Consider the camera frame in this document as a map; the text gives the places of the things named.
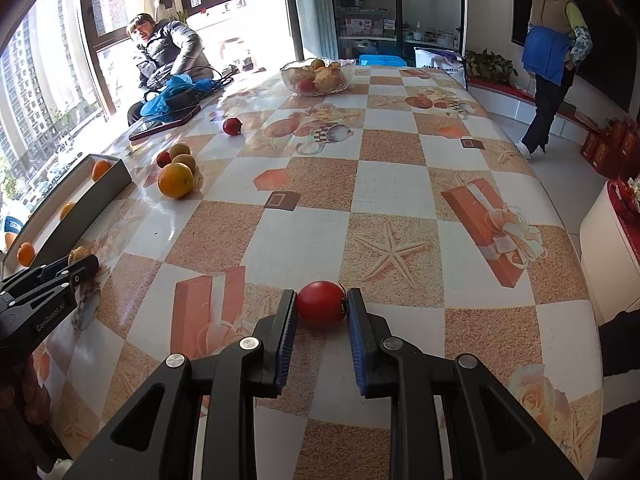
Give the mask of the black television screen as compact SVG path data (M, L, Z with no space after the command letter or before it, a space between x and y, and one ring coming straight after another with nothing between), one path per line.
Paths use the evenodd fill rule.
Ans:
M637 69L639 0L574 0L593 48L578 75L623 110L629 110Z

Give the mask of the wrinkled yellow passion fruit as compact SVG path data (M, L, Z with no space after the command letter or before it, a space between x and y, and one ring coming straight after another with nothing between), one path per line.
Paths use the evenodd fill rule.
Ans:
M85 259L92 255L92 251L85 246L78 246L70 251L67 258L67 264L71 266L72 264Z

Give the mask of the large yellow-orange orange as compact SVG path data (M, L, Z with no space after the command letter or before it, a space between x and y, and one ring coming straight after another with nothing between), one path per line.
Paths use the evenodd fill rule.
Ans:
M194 174L183 162L171 162L160 170L157 186L160 194L178 200L194 190Z

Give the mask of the seated person black jacket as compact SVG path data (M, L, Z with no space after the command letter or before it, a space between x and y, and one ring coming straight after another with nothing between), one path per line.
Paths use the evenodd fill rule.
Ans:
M172 76L187 74L193 81L214 78L201 37L183 22L167 18L157 22L149 13L139 13L129 22L127 34L137 47L134 65L140 93L127 112L128 125L141 118L145 96L162 90Z

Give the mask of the green potted plant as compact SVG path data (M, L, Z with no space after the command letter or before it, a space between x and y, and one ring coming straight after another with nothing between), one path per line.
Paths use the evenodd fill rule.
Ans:
M488 49L484 49L482 52L471 50L466 52L466 68L470 76L492 84L510 86L511 79L518 76L518 71L511 60Z

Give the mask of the small orange mandarin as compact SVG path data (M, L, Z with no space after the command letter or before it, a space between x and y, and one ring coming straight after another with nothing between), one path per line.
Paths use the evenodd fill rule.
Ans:
M68 202L68 203L66 203L66 204L62 207L62 209L61 209L61 211L60 211L60 214L58 215L58 218L59 218L60 220L64 220L64 219L65 219L65 217L66 217L66 216L70 213L70 211L74 208L74 206L75 206L75 202Z

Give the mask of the white round side table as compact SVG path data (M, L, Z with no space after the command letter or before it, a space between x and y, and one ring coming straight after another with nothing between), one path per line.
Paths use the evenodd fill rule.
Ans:
M579 230L582 270L597 323L639 309L639 225L615 209L617 182L608 180Z

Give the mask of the standing person blue apron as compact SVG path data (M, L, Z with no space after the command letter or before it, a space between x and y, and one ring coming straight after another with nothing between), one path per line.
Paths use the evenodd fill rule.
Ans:
M526 159L544 151L555 115L592 49L591 35L574 0L533 0L522 62L535 76L536 114L518 141Z

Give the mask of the grey shallow cardboard box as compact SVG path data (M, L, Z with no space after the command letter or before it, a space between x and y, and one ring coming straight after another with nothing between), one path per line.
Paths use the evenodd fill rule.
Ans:
M18 233L1 259L2 276L23 269L17 249L35 248L33 266L58 260L76 246L93 221L131 183L125 163L117 157L89 154L55 185Z

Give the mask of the black tablet red case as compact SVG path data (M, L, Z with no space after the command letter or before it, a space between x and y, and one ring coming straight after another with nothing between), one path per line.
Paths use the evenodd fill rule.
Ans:
M199 105L194 105L184 110L178 110L168 120L161 120L158 117L142 117L135 122L127 132L130 142L137 142L163 131L181 127L201 111Z

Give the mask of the blue plastic stool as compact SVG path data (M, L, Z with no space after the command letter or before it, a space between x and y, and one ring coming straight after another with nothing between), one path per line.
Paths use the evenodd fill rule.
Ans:
M362 54L358 58L360 66L390 66L390 67L406 67L407 62L396 55L386 54Z

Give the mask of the small red apple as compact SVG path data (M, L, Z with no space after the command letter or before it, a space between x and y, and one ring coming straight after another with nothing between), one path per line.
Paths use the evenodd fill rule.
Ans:
M171 156L168 151L162 151L156 156L156 166L158 168L164 168L171 163Z

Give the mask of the glass display cabinet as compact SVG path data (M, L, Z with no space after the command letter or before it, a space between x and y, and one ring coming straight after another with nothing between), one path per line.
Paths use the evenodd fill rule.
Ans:
M338 53L396 55L410 66L422 50L465 55L469 0L333 0Z

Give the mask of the brown-green pear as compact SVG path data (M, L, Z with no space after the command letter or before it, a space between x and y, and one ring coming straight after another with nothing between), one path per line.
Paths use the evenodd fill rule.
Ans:
M179 155L190 155L191 149L184 143L176 143L174 144L168 151L171 159Z
M192 174L195 174L196 170L198 169L198 164L191 154L184 153L176 155L173 159L171 159L171 162L173 164L186 165L191 170Z

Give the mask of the lone red apple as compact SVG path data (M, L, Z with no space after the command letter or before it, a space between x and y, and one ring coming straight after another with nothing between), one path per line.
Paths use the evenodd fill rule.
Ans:
M222 124L222 131L228 136L239 136L242 133L243 124L236 117L227 118Z

